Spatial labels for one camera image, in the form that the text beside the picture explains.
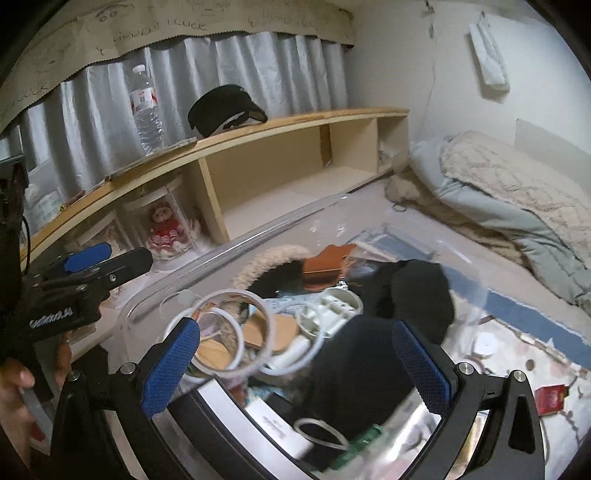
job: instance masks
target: white plastic bag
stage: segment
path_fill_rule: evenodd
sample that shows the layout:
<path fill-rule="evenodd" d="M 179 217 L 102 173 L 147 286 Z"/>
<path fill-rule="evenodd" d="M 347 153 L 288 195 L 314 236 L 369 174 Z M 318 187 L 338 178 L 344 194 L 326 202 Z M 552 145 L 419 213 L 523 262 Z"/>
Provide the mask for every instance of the white plastic bag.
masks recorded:
<path fill-rule="evenodd" d="M 505 62 L 484 12 L 481 13 L 478 24 L 470 24 L 470 36 L 480 62 L 484 83 L 495 90 L 508 92 L 510 85 Z"/>

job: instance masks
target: silver curtain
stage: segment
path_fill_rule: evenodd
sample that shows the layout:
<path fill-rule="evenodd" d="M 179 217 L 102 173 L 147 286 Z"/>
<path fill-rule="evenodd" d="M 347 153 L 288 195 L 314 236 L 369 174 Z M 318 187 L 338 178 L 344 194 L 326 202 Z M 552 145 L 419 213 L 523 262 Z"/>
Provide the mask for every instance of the silver curtain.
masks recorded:
<path fill-rule="evenodd" d="M 270 118 L 347 106 L 340 44 L 271 32 L 172 38 L 62 82 L 7 129 L 0 158 L 22 148 L 29 169 L 50 160 L 64 200 L 140 158 L 128 87 L 139 63 L 154 79 L 167 145 L 199 137 L 187 113 L 226 83 L 242 85 Z"/>

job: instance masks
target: human hand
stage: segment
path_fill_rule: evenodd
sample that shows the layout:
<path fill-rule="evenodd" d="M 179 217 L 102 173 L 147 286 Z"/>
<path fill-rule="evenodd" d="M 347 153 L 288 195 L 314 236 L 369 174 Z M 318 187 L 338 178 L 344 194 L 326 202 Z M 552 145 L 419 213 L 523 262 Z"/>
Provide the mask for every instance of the human hand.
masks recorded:
<path fill-rule="evenodd" d="M 62 388 L 72 369 L 70 345 L 63 342 L 56 352 L 56 383 Z M 22 461 L 29 465 L 30 438 L 35 419 L 22 401 L 19 388 L 32 388 L 35 378 L 20 362 L 8 358 L 0 367 L 0 425 Z"/>

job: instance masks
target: water bottle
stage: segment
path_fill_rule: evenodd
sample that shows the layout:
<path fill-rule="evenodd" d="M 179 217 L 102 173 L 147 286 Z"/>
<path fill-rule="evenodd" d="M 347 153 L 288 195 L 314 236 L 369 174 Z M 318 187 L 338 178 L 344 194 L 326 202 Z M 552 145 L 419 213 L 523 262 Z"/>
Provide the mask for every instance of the water bottle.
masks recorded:
<path fill-rule="evenodd" d="M 139 140 L 144 152 L 148 155 L 164 146 L 160 107 L 158 107 L 154 82 L 146 73 L 146 65 L 136 65 L 133 71 L 131 82 L 133 91 L 129 96 L 131 109 L 134 114 L 135 126 L 138 128 Z"/>

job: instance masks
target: wall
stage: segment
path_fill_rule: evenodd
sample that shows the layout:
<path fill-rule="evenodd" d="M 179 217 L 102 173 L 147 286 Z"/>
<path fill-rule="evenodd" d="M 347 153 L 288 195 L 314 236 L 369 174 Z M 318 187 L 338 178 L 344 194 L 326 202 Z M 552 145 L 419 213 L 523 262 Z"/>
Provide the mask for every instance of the wall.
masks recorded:
<path fill-rule="evenodd" d="M 525 1 L 484 2 L 433 0 L 434 14 L 423 1 L 367 2 L 345 57 L 351 105 L 409 107 L 411 140 L 475 129 L 513 144 L 521 118 L 591 152 L 591 82 L 567 44 Z M 468 25 L 482 10 L 505 59 L 506 95 L 483 85 L 475 63 Z"/>

